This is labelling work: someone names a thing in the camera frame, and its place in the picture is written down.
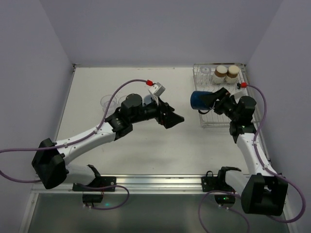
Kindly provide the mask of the brown banded cup right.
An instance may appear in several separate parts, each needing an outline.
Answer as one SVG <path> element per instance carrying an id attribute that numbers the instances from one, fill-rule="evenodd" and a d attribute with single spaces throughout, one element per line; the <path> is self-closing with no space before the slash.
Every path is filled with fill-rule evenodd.
<path id="1" fill-rule="evenodd" d="M 236 83 L 239 72 L 240 68 L 238 66 L 236 65 L 229 66 L 227 69 L 225 81 L 230 84 Z"/>

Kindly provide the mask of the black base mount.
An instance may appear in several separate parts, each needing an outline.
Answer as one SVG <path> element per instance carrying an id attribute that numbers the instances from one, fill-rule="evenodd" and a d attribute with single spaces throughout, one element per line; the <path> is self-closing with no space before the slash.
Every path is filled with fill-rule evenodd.
<path id="1" fill-rule="evenodd" d="M 97 207 L 104 200 L 104 192 L 114 192 L 117 184 L 115 176 L 102 176 L 99 171 L 93 166 L 88 165 L 91 174 L 94 175 L 91 182 L 88 184 L 74 183 L 72 190 L 74 192 L 100 192 L 100 194 L 83 194 L 82 202 L 88 208 Z"/>
<path id="2" fill-rule="evenodd" d="M 235 193 L 235 190 L 225 183 L 225 173 L 231 170 L 241 171 L 239 168 L 230 166 L 221 167 L 216 176 L 214 176 L 211 170 L 207 171 L 205 176 L 201 177 L 202 191 L 209 192 L 220 190 Z M 214 195 L 214 198 L 217 204 L 226 207 L 232 207 L 236 200 L 235 197 L 225 194 Z"/>

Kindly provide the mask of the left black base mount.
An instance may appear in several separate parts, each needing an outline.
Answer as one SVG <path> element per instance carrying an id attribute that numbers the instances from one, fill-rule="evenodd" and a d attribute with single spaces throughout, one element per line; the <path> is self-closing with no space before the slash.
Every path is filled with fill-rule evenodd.
<path id="1" fill-rule="evenodd" d="M 93 166 L 88 165 L 91 174 L 94 175 L 91 182 L 88 184 L 74 183 L 72 190 L 74 192 L 100 192 L 100 194 L 83 194 L 82 202 L 88 208 L 97 207 L 104 200 L 104 192 L 114 192 L 117 184 L 115 176 L 102 176 L 99 171 Z"/>

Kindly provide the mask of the white ceramic footed cup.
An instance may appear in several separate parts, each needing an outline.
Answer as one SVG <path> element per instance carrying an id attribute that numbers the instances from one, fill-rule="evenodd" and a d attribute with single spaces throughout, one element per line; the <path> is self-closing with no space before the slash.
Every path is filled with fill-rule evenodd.
<path id="1" fill-rule="evenodd" d="M 143 105 L 148 105 L 153 101 L 152 96 L 151 95 L 147 95 L 143 98 Z"/>

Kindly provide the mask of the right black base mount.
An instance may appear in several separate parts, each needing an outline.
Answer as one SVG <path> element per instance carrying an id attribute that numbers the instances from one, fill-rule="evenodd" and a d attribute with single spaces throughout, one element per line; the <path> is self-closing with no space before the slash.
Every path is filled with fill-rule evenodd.
<path id="1" fill-rule="evenodd" d="M 207 171 L 205 176 L 201 177 L 202 191 L 209 192 L 220 190 L 235 193 L 235 190 L 225 183 L 225 173 L 231 170 L 241 171 L 239 168 L 230 166 L 221 167 L 216 176 L 214 176 L 211 170 Z M 226 207 L 232 207 L 236 200 L 235 197 L 225 194 L 214 195 L 214 198 L 217 204 Z"/>

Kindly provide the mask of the clear glass rack back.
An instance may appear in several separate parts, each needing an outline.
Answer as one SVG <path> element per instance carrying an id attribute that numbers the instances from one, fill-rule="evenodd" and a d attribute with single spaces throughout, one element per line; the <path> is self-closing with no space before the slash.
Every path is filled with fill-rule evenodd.
<path id="1" fill-rule="evenodd" d="M 210 68 L 208 66 L 200 66 L 196 74 L 196 83 L 200 85 L 207 84 L 210 77 Z"/>

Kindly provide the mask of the brown banded cup left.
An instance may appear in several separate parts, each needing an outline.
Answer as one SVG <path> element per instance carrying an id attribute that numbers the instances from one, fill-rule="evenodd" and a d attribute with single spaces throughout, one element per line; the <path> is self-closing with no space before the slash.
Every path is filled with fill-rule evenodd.
<path id="1" fill-rule="evenodd" d="M 215 84 L 223 83 L 227 74 L 227 67 L 219 65 L 215 68 L 212 75 L 212 82 Z"/>

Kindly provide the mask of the aluminium mounting rail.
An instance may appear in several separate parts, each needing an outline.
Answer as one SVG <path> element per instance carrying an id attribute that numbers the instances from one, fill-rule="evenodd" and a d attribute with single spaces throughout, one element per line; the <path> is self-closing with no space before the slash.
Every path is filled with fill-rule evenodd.
<path id="1" fill-rule="evenodd" d="M 211 182 L 203 179 L 216 180 L 217 175 L 208 172 L 207 175 L 103 175 L 105 190 L 90 190 L 75 184 L 61 184 L 53 189 L 45 189 L 42 184 L 34 184 L 31 192 L 34 194 L 96 194 L 114 193 L 126 194 L 201 194 L 203 186 Z"/>

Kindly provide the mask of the brown banded cup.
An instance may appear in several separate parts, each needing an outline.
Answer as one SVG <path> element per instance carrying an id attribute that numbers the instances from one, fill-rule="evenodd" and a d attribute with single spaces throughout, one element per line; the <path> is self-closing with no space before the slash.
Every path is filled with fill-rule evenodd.
<path id="1" fill-rule="evenodd" d="M 240 68 L 238 66 L 236 65 L 229 66 L 227 69 L 225 81 L 230 84 L 236 83 L 239 72 Z"/>
<path id="2" fill-rule="evenodd" d="M 215 84 L 223 83 L 227 74 L 227 67 L 219 65 L 215 68 L 212 75 L 212 82 Z"/>

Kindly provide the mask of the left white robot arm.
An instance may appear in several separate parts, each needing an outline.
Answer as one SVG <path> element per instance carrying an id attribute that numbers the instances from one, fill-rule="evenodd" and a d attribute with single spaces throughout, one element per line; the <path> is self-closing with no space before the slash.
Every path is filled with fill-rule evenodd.
<path id="1" fill-rule="evenodd" d="M 150 119 L 155 119 L 165 129 L 184 122 L 184 118 L 174 113 L 174 108 L 168 103 L 152 100 L 145 104 L 140 95 L 130 94 L 101 126 L 67 140 L 43 140 L 32 160 L 32 166 L 46 189 L 53 189 L 63 183 L 76 184 L 90 190 L 99 189 L 104 182 L 95 166 L 70 163 L 98 146 L 126 136 L 133 130 L 133 124 Z"/>

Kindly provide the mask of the clear faceted glass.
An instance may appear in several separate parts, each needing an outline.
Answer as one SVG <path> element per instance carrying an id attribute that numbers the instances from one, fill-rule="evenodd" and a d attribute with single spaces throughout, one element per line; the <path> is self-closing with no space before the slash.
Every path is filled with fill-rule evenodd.
<path id="1" fill-rule="evenodd" d="M 123 102 L 123 101 L 125 101 L 125 100 L 126 100 L 126 98 L 127 98 L 127 96 L 126 96 L 126 95 L 121 96 L 121 97 L 119 98 L 119 100 L 118 100 L 118 106 L 119 106 L 119 107 L 121 107 L 122 102 Z"/>

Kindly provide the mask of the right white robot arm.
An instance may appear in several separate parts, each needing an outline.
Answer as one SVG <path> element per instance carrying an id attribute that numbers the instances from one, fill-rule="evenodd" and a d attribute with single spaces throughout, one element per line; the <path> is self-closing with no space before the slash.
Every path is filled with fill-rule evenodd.
<path id="1" fill-rule="evenodd" d="M 212 190 L 236 191 L 241 197 L 242 209 L 247 214 L 280 216 L 283 212 L 288 184 L 275 176 L 259 142 L 253 120 L 256 101 L 250 96 L 239 100 L 225 88 L 216 92 L 198 91 L 191 106 L 199 111 L 213 110 L 230 119 L 229 132 L 245 159 L 249 177 L 236 167 L 223 166 L 217 177 L 206 177 Z"/>

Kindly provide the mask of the dark blue mug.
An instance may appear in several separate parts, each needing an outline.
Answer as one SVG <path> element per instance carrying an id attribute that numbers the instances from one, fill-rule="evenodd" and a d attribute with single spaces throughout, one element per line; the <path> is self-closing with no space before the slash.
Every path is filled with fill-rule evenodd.
<path id="1" fill-rule="evenodd" d="M 205 115 L 208 113 L 209 109 L 202 109 L 201 101 L 199 100 L 199 95 L 203 91 L 194 91 L 190 97 L 190 106 L 193 110 L 197 110 L 200 114 Z"/>

